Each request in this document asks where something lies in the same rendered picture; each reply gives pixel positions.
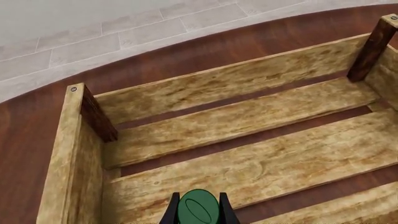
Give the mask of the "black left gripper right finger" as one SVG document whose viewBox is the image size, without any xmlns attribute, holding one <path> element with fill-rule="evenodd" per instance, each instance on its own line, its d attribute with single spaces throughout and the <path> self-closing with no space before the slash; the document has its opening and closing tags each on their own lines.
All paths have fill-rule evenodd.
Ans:
<svg viewBox="0 0 398 224">
<path fill-rule="evenodd" d="M 239 224 L 239 220 L 225 192 L 220 193 L 220 224 Z"/>
</svg>

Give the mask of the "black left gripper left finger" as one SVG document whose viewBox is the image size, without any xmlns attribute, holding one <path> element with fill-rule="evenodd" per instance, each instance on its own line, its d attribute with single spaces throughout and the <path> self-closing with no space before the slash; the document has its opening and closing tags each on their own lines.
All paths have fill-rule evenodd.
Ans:
<svg viewBox="0 0 398 224">
<path fill-rule="evenodd" d="M 174 192 L 168 204 L 168 207 L 160 220 L 160 224 L 178 224 L 177 210 L 180 201 L 180 194 Z"/>
</svg>

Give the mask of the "wooden slat tray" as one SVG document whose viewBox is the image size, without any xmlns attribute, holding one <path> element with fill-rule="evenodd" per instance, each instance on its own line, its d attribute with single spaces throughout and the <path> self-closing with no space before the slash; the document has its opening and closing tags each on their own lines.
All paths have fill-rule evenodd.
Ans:
<svg viewBox="0 0 398 224">
<path fill-rule="evenodd" d="M 35 224 L 160 224 L 172 194 L 234 210 L 364 174 L 253 224 L 398 224 L 398 15 L 370 34 L 93 95 L 67 87 Z"/>
</svg>

